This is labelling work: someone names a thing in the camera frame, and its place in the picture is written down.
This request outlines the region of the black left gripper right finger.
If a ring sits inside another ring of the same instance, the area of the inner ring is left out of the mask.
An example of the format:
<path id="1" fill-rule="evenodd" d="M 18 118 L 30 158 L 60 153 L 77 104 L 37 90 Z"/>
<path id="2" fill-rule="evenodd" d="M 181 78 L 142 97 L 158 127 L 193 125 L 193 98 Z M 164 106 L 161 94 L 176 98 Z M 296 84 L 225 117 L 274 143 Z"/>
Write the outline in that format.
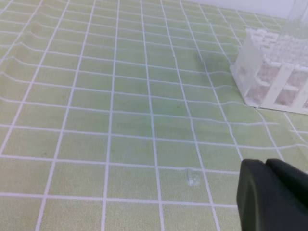
<path id="1" fill-rule="evenodd" d="M 268 159 L 266 165 L 278 177 L 283 186 L 301 203 L 308 207 L 308 175 L 279 159 Z"/>

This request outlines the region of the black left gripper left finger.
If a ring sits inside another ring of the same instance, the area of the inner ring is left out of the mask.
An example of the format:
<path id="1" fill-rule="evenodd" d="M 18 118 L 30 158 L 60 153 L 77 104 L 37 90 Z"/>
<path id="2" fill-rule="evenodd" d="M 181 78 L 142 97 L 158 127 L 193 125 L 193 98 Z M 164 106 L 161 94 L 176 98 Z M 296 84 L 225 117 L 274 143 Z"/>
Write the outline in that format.
<path id="1" fill-rule="evenodd" d="M 241 162 L 236 202 L 243 231 L 306 231 L 305 208 L 266 165 Z"/>

